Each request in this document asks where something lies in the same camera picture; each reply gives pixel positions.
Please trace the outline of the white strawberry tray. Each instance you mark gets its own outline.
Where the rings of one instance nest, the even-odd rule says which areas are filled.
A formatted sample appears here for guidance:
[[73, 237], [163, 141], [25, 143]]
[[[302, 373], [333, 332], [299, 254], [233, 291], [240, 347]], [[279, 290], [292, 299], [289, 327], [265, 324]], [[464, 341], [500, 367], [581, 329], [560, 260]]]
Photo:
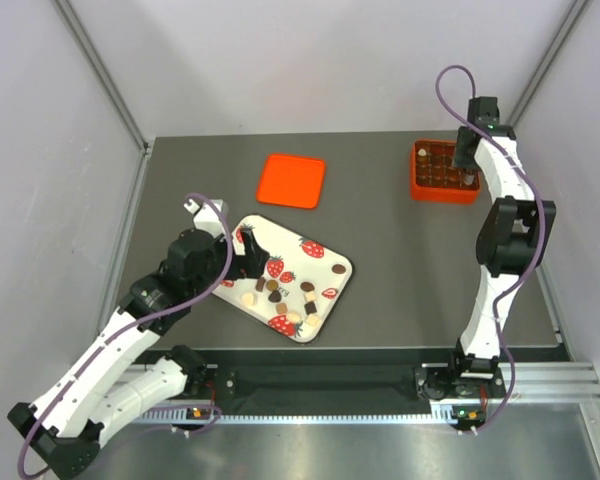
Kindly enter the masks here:
[[[296, 233], [279, 225], [261, 215], [252, 214], [243, 217], [233, 231], [234, 250], [244, 253], [241, 227], [251, 227], [258, 243], [270, 253], [264, 274], [261, 277], [278, 282], [278, 289], [282, 299], [278, 303], [271, 303], [268, 297], [271, 293], [266, 288], [262, 292], [255, 290], [257, 279], [225, 280], [214, 291], [214, 295], [229, 305], [242, 311], [259, 324], [284, 336], [298, 344], [312, 342], [324, 327], [329, 315], [335, 308], [336, 302], [345, 290], [354, 275], [354, 265], [346, 256], [327, 248], [323, 244]], [[341, 264], [346, 267], [346, 272], [336, 274], [332, 267]], [[319, 317], [317, 325], [309, 325], [309, 316], [304, 309], [305, 301], [300, 288], [302, 282], [311, 282], [315, 289], [314, 301]], [[253, 293], [257, 297], [256, 304], [246, 306], [242, 303], [242, 296]], [[288, 311], [279, 315], [276, 305], [285, 303]], [[301, 316], [298, 324], [290, 323], [286, 315], [297, 313]]]

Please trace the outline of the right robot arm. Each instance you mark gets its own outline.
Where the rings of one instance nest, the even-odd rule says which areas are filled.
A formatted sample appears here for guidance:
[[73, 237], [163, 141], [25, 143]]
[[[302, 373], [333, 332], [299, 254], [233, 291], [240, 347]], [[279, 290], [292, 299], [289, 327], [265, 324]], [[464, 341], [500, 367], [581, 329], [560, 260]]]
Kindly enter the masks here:
[[491, 199], [476, 240], [480, 266], [476, 300], [446, 372], [449, 388], [467, 396], [498, 377], [502, 334], [511, 305], [543, 259], [557, 208], [541, 198], [526, 174], [517, 155], [514, 130], [500, 123], [494, 97], [469, 100], [453, 165], [468, 173], [480, 171]]

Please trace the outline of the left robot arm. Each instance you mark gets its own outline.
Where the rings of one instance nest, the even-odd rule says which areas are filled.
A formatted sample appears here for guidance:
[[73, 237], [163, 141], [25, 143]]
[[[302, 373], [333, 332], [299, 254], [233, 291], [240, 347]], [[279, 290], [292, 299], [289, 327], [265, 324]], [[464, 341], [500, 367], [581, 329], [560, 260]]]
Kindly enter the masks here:
[[22, 450], [34, 451], [58, 478], [74, 479], [133, 420], [172, 397], [200, 394], [207, 366], [184, 345], [136, 379], [116, 382], [221, 282], [263, 275], [269, 252], [251, 228], [242, 239], [244, 251], [237, 254], [224, 218], [181, 232], [157, 269], [132, 284], [76, 364], [44, 395], [9, 411], [8, 420], [25, 439]]

